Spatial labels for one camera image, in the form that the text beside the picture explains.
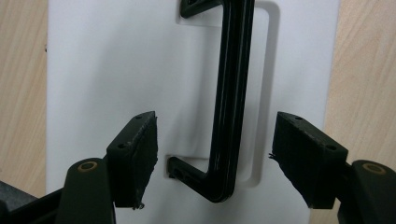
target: black plastic part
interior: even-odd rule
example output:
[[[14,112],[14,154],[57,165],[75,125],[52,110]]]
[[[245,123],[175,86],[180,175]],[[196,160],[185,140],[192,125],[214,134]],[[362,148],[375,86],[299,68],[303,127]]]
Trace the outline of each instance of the black plastic part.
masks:
[[[9,211],[13,211],[34,200],[36,200],[36,197],[0,181],[0,201],[6,203]]]
[[[0,223],[8,223],[7,205],[2,201],[0,201]]]
[[[117,207],[143,208],[142,197],[157,162],[157,118],[132,118],[107,148],[112,195]]]
[[[233,194],[244,117],[254,0],[182,0],[188,18],[222,4],[219,76],[209,166],[206,173],[172,157],[167,171],[210,202]]]
[[[396,223],[396,173],[393,170],[374,161],[354,161],[349,180],[364,223]]]
[[[346,169],[347,149],[298,116],[277,113],[270,158],[311,208],[333,207],[340,174]]]
[[[8,223],[54,223],[62,190],[39,198],[9,213]]]
[[[107,165],[102,159],[92,158],[72,165],[55,223],[115,223],[109,183]]]

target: black handle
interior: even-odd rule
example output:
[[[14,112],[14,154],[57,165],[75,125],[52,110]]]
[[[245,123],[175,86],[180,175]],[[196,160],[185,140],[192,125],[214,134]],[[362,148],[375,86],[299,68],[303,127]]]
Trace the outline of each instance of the black handle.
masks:
[[[210,202],[233,194],[248,83],[248,60],[254,0],[182,0],[184,18],[223,5],[219,76],[209,167],[206,173],[172,157],[169,176],[177,178]]]

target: wooden surface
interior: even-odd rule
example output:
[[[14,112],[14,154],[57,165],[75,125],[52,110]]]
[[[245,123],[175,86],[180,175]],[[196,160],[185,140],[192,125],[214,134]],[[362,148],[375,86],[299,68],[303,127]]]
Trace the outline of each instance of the wooden surface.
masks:
[[[0,180],[45,193],[47,0],[0,0]]]
[[[45,192],[47,0],[0,1],[0,180]],[[396,170],[396,1],[342,0],[325,131]],[[337,208],[311,223],[337,223]]]

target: screw hole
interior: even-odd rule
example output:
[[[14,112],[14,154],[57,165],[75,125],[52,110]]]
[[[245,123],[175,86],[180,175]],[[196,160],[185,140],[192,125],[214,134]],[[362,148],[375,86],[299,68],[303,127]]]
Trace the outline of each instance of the screw hole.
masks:
[[[79,167],[78,170],[81,173],[85,173],[85,172],[89,172],[91,170],[96,169],[96,166],[98,166],[98,163],[96,163],[95,161],[86,161],[84,163],[82,163]]]
[[[329,150],[336,150],[337,147],[332,146],[332,145],[327,145],[326,148],[328,148]]]

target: white surface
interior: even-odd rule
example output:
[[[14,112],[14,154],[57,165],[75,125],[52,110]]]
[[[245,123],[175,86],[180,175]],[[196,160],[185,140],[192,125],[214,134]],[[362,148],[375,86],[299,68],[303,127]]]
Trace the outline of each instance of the white surface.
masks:
[[[234,195],[213,204],[169,179],[166,158],[206,169],[221,8],[191,20],[177,0],[49,1],[47,191],[99,157],[134,115],[155,110],[159,160],[140,211],[118,223],[308,223],[302,196],[268,159],[276,111],[323,125],[338,1],[256,1]]]

